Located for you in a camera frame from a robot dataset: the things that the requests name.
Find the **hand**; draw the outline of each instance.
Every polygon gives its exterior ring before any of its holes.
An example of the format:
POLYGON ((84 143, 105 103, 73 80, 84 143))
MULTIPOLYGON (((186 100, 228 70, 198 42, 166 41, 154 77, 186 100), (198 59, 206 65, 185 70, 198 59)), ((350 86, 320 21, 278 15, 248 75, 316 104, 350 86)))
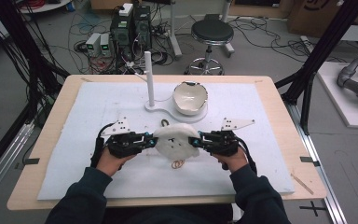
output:
POLYGON ((136 155, 132 155, 129 157, 125 157, 122 159, 119 159, 115 157, 114 155, 110 154, 109 149, 105 147, 103 149, 103 153, 101 155, 100 160, 97 164, 97 169, 106 173, 109 176, 114 175, 117 170, 120 168, 120 166, 124 165, 126 161, 129 161, 130 159, 134 158, 136 155))
POLYGON ((227 164, 228 170, 231 173, 236 172, 241 167, 248 164, 248 160, 246 159, 245 153, 240 147, 238 147, 237 153, 235 153, 230 157, 226 157, 218 154, 212 154, 212 156, 217 158, 219 162, 227 164))

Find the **cardboard box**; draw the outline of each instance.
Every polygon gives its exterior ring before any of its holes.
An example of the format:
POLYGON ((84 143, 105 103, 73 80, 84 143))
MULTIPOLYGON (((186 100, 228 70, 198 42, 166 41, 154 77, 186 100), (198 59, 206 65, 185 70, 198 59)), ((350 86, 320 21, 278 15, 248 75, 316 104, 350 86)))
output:
POLYGON ((321 37, 336 16, 337 1, 296 1, 287 21, 289 33, 321 37))
POLYGON ((235 1, 232 1, 228 14, 230 16, 287 18, 292 7, 293 0, 281 0, 278 7, 237 5, 235 1))
POLYGON ((123 6, 124 3, 132 3, 131 0, 91 0, 92 9, 114 9, 123 6))

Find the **person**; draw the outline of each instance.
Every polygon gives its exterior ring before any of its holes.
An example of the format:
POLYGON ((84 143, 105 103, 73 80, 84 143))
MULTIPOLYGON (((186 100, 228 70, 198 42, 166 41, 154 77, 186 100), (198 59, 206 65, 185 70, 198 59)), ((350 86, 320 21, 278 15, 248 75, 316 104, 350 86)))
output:
MULTIPOLYGON (((235 202, 243 210, 243 216, 237 223, 290 223, 281 195, 265 176, 258 177, 251 170, 240 148, 230 157, 213 156, 227 164, 231 172, 235 202)), ((232 219, 231 204, 106 209, 103 193, 112 181, 111 176, 133 157, 118 159, 105 148, 96 168, 86 168, 83 177, 50 211, 46 223, 212 224, 228 223, 232 219)))

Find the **power supply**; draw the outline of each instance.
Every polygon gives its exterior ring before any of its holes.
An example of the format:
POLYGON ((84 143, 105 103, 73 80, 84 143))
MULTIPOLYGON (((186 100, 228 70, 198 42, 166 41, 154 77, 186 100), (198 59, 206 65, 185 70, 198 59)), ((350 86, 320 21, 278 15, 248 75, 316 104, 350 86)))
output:
POLYGON ((98 57, 101 53, 101 34, 92 34, 86 42, 90 57, 98 57))
POLYGON ((101 34, 101 52, 104 57, 112 57, 112 42, 109 34, 101 34))

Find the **gray stool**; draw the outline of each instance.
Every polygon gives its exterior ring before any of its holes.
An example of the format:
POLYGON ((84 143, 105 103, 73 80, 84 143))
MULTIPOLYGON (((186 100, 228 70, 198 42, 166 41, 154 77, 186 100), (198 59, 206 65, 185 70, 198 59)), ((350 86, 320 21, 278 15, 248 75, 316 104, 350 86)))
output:
POLYGON ((234 30, 220 20, 196 21, 191 27, 191 35, 208 48, 205 58, 194 60, 185 70, 185 75, 224 75, 225 70, 220 62, 211 58, 212 46, 224 46, 234 36, 234 30))

